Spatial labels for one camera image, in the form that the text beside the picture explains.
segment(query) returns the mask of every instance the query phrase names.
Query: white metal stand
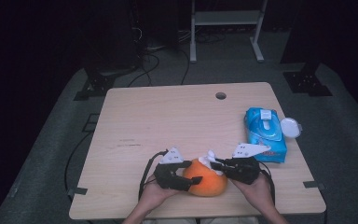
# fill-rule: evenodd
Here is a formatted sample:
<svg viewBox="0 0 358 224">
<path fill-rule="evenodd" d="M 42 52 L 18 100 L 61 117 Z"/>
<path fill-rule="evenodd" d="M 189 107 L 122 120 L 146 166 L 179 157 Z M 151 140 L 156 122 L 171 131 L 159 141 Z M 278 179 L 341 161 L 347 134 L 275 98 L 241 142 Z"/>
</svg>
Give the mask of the white metal stand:
<svg viewBox="0 0 358 224">
<path fill-rule="evenodd" d="M 191 6 L 191 42 L 190 42 L 190 61 L 197 62 L 196 48 L 196 25 L 233 25 L 233 24 L 255 24 L 255 35 L 250 37 L 252 47 L 257 61 L 264 62 L 263 54 L 258 47 L 258 37 L 263 23 L 264 14 L 267 7 L 267 1 L 263 0 L 260 10 L 248 11 L 202 11 L 196 12 L 195 0 L 192 0 Z"/>
</svg>

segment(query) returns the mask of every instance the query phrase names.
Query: table top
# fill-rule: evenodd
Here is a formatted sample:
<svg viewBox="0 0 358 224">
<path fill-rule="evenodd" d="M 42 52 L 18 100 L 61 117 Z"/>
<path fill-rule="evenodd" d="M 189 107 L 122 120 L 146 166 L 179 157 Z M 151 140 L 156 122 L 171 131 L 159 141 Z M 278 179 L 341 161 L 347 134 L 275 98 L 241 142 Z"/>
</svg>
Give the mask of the table top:
<svg viewBox="0 0 358 224">
<path fill-rule="evenodd" d="M 284 118 L 270 85 L 230 83 L 117 88 L 106 94 L 69 215 L 72 219 L 125 218 L 137 204 L 138 190 L 150 158 L 177 147 L 185 160 L 206 155 L 229 159 L 246 142 L 243 118 L 249 107 L 275 109 Z M 296 139 L 286 139 L 285 163 L 267 163 L 282 214 L 319 214 L 325 203 Z M 155 159 L 151 175 L 160 157 Z M 147 217 L 238 217 L 259 213 L 228 182 L 217 197 L 182 192 Z"/>
</svg>

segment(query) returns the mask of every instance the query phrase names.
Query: gray carpet floor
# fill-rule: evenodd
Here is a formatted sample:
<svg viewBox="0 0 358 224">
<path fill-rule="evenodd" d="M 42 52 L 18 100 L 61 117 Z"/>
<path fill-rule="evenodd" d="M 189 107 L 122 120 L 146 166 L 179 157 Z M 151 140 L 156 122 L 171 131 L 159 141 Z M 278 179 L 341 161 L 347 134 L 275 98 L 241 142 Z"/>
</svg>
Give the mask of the gray carpet floor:
<svg viewBox="0 0 358 224">
<path fill-rule="evenodd" d="M 289 33 L 261 33 L 263 63 L 256 61 L 249 36 L 232 34 L 214 44 L 198 44 L 198 62 L 190 64 L 187 73 L 188 60 L 182 51 L 155 52 L 159 63 L 149 72 L 151 82 L 142 76 L 131 86 L 180 85 L 185 73 L 184 85 L 268 82 L 285 116 L 302 124 L 304 131 L 297 142 L 315 180 L 325 186 L 327 223 L 358 223 L 358 104 L 339 76 L 324 64 L 319 66 L 316 76 L 333 96 L 292 93 L 282 73 L 297 71 L 303 64 L 280 64 Z M 188 55 L 188 44 L 181 45 L 181 49 Z M 156 64 L 155 57 L 145 56 L 146 70 Z M 138 69 L 119 77 L 115 87 L 127 87 L 143 72 Z M 84 125 L 91 114 L 100 113 L 103 105 L 103 97 L 74 101 L 86 80 L 81 69 L 62 92 L 1 205 L 0 223 L 86 223 L 69 218 L 71 202 L 64 183 L 66 169 L 68 188 L 76 187 L 92 138 Z M 287 218 L 291 223 L 324 223 L 324 214 Z M 92 223 L 118 222 L 92 220 Z"/>
</svg>

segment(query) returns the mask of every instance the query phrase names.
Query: blue plastic package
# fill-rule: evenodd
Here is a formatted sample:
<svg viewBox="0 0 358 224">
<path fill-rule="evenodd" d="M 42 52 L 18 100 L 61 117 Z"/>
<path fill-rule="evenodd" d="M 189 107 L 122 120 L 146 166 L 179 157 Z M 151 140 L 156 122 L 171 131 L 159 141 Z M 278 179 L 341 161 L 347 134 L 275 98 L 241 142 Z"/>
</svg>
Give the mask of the blue plastic package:
<svg viewBox="0 0 358 224">
<path fill-rule="evenodd" d="M 271 147 L 269 151 L 255 155 L 258 161 L 284 162 L 287 147 L 275 110 L 251 107 L 246 111 L 244 124 L 249 144 Z"/>
</svg>

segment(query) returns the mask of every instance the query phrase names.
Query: orange ball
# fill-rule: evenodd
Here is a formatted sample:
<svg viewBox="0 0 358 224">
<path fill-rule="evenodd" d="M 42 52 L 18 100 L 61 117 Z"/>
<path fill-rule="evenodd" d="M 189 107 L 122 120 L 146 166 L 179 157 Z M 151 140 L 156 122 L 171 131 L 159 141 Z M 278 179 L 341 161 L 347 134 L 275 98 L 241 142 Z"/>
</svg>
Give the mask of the orange ball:
<svg viewBox="0 0 358 224">
<path fill-rule="evenodd" d="M 198 185 L 192 185 L 188 192 L 203 197 L 213 197 L 222 194 L 227 187 L 225 175 L 218 175 L 214 170 L 202 164 L 199 159 L 194 159 L 191 165 L 183 171 L 183 176 L 191 179 L 194 176 L 202 176 Z"/>
</svg>

